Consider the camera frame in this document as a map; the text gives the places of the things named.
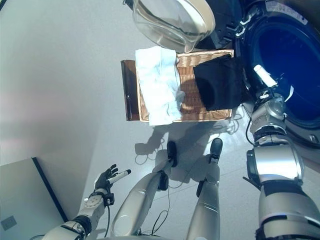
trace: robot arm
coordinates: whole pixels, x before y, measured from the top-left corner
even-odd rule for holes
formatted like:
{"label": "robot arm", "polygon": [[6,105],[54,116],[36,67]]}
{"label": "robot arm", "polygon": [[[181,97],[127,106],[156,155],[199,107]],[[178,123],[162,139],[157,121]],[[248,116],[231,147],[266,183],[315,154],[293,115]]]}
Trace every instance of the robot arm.
{"label": "robot arm", "polygon": [[115,202],[114,194],[111,193],[113,183],[131,173],[129,169],[121,173],[117,171],[114,164],[103,172],[95,182],[93,193],[77,216],[49,231],[43,240],[85,240],[97,228],[99,219],[105,213],[105,207]]}
{"label": "robot arm", "polygon": [[320,213],[302,190],[304,163],[287,137],[284,99],[270,95],[251,116],[249,181],[260,190],[257,240],[320,239]]}

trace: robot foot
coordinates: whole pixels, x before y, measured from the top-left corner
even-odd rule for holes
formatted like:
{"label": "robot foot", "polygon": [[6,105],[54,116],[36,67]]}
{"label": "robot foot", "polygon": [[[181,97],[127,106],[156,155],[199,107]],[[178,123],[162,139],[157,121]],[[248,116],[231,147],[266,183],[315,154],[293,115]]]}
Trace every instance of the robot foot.
{"label": "robot foot", "polygon": [[215,138],[210,147],[210,157],[209,157],[209,164],[210,163],[218,163],[220,154],[222,151],[223,142],[220,138]]}
{"label": "robot foot", "polygon": [[169,162],[173,161],[172,168],[178,165],[177,160],[177,146],[174,141],[169,141],[166,145],[166,150],[168,152]]}

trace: black robotic glove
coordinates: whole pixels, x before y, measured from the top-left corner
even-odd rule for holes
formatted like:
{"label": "black robotic glove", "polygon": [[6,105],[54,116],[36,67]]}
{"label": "black robotic glove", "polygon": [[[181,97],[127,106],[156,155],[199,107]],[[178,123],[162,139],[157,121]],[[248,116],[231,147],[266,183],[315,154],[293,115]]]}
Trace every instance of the black robotic glove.
{"label": "black robotic glove", "polygon": [[108,193],[110,193],[112,184],[109,183],[108,179],[113,178],[118,174],[118,168],[116,167],[117,165],[113,164],[105,172],[101,173],[98,180],[94,184],[94,190],[105,189]]}

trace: washing machine drum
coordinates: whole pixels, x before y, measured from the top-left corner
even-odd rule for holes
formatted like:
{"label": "washing machine drum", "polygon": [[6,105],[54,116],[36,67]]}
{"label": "washing machine drum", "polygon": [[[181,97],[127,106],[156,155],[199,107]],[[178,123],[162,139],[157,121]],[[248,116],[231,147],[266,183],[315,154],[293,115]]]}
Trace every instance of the washing machine drum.
{"label": "washing machine drum", "polygon": [[288,98],[288,121],[306,129],[320,128],[320,38],[314,25],[277,1],[250,6],[251,21],[237,42],[253,95],[266,85],[254,71],[261,65]]}

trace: white cylindrical object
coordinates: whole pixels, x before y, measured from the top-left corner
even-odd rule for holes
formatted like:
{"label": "white cylindrical object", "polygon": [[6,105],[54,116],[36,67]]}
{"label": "white cylindrical object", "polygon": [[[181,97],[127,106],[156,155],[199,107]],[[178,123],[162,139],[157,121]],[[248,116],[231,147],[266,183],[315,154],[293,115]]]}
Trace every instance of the white cylindrical object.
{"label": "white cylindrical object", "polygon": [[256,65],[253,70],[258,74],[261,80],[267,85],[269,88],[277,85],[277,82],[270,76],[270,74],[264,69],[260,64]]}
{"label": "white cylindrical object", "polygon": [[113,183],[115,183],[116,181],[118,181],[118,180],[124,178],[125,176],[129,175],[130,173],[131,173],[131,170],[130,170],[130,169],[125,170],[125,171],[123,171],[123,172],[120,172],[120,173],[117,174],[116,176],[109,178],[108,181],[109,181],[110,184],[113,184]]}

